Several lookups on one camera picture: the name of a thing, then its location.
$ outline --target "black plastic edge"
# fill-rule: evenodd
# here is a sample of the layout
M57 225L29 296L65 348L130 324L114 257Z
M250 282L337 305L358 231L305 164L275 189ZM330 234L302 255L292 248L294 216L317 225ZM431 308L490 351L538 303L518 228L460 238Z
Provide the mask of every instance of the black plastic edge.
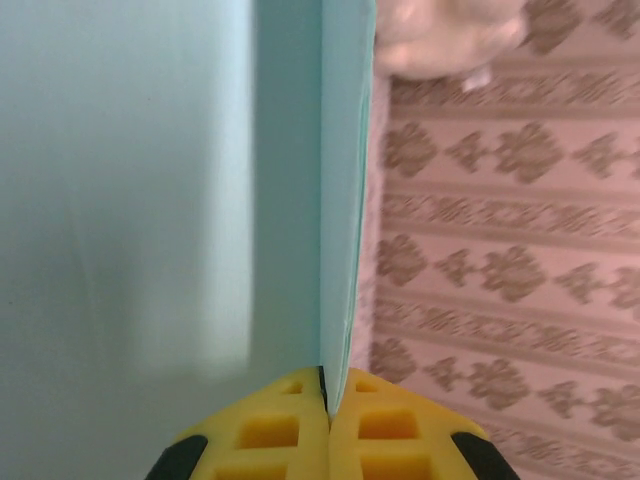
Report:
M165 449L145 480L189 480L209 440L193 435Z
M454 433L451 439L478 480L520 480L493 443L469 432Z
M324 401L324 409L327 410L327 385L324 382L324 367L318 367L318 378L320 380L320 392L322 393L322 400Z

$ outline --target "patterned wallpaper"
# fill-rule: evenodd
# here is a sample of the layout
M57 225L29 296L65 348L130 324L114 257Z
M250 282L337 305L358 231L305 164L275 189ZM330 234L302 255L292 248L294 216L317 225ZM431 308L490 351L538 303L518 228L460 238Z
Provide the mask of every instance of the patterned wallpaper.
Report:
M377 250L380 240L385 168L384 145L389 121L389 78L374 76L369 115L367 177L362 225L362 245L358 265L356 304L350 367L369 370L373 341L373 318L377 287Z
M527 10L485 89L394 81L371 368L524 480L637 480L640 3Z

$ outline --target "light blue board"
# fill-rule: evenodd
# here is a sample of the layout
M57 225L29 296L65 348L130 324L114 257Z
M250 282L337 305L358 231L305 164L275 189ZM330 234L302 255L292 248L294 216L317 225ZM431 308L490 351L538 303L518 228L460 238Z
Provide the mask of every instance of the light blue board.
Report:
M2 1L0 478L140 480L318 364L321 3Z
M322 3L320 352L333 416L348 372L356 305L375 2Z

